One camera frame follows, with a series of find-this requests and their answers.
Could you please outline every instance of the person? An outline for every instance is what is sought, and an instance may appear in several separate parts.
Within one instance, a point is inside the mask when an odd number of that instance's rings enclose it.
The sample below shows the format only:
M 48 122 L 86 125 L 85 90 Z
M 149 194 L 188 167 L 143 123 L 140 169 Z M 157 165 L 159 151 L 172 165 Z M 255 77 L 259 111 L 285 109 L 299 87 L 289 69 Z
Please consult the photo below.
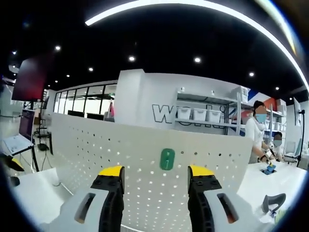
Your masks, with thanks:
M 257 163 L 258 159 L 262 162 L 267 162 L 267 157 L 262 151 L 262 148 L 265 150 L 269 149 L 269 146 L 263 141 L 263 135 L 266 128 L 264 124 L 266 117 L 267 111 L 265 104 L 261 101 L 255 101 L 253 105 L 253 116 L 248 119 L 245 127 L 245 137 L 253 140 L 249 163 Z
M 283 147 L 281 146 L 282 144 L 282 133 L 281 132 L 276 132 L 274 136 L 274 147 L 273 147 L 273 152 L 276 155 L 276 159 L 280 162 L 283 162 Z

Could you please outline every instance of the glass wall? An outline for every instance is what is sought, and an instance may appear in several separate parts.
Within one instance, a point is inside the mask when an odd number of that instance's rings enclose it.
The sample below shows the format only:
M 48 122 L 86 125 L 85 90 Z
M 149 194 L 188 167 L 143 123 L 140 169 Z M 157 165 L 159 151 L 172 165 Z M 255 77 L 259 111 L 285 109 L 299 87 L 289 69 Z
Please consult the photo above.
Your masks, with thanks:
M 116 84 L 72 89 L 56 94 L 54 112 L 68 114 L 68 110 L 104 114 L 114 101 Z

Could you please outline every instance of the face mask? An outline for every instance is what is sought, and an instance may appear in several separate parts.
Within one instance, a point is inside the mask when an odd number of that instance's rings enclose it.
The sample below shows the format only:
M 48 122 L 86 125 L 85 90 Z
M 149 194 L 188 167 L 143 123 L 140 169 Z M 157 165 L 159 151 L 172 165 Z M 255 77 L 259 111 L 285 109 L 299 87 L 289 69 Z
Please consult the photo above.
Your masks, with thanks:
M 256 120 L 259 122 L 259 123 L 264 123 L 265 120 L 266 120 L 266 114 L 256 114 Z
M 282 144 L 282 140 L 274 140 L 275 146 L 280 146 Z

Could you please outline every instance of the white table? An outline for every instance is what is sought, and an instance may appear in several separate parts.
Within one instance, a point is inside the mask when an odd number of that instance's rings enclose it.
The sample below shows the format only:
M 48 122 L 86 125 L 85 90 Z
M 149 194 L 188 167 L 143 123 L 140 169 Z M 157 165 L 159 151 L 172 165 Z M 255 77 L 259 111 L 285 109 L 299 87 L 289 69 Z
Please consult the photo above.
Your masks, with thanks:
M 282 209 L 288 208 L 306 176 L 306 171 L 285 163 L 273 162 L 277 173 L 265 175 L 260 169 L 266 168 L 265 163 L 249 164 L 242 184 L 238 190 L 244 200 L 253 209 L 253 213 L 263 222 L 271 222 L 257 213 L 265 195 L 286 194 Z M 59 215 L 60 207 L 70 197 L 62 187 L 54 187 L 59 183 L 55 168 L 43 172 L 20 176 L 20 186 L 14 188 L 17 198 L 24 209 L 38 225 L 49 223 Z

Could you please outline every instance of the white pegboard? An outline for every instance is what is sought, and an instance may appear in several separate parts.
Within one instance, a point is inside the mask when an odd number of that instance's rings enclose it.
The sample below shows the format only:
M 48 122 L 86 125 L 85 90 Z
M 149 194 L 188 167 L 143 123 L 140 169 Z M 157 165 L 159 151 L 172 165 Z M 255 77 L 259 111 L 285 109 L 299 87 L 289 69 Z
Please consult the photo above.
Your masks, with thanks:
M 213 170 L 223 188 L 238 190 L 253 142 L 225 136 L 134 127 L 53 114 L 54 164 L 72 192 L 88 188 L 103 168 L 125 167 L 122 224 L 141 231 L 191 231 L 187 166 Z M 164 148 L 175 151 L 173 169 L 160 169 Z

